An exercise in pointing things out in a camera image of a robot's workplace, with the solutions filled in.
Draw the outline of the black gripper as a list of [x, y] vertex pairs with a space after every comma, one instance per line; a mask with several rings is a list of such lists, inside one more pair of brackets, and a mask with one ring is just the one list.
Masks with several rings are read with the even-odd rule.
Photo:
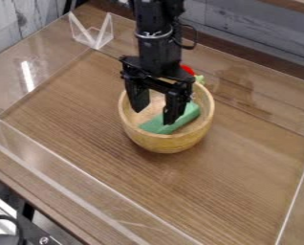
[[181, 35], [138, 35], [138, 56], [122, 56], [122, 78], [129, 99], [139, 113], [150, 104], [150, 91], [166, 95], [165, 124], [174, 124], [191, 101], [195, 78], [182, 68], [182, 50], [193, 50]]

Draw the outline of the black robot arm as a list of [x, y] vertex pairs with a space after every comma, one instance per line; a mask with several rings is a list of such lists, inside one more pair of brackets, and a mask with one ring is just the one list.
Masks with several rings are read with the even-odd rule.
[[179, 16], [185, 0], [130, 0], [137, 18], [139, 56], [122, 56], [122, 78], [134, 110], [150, 105], [150, 91], [166, 95], [165, 124], [174, 124], [193, 99], [197, 78], [182, 67], [182, 50], [193, 46], [182, 42]]

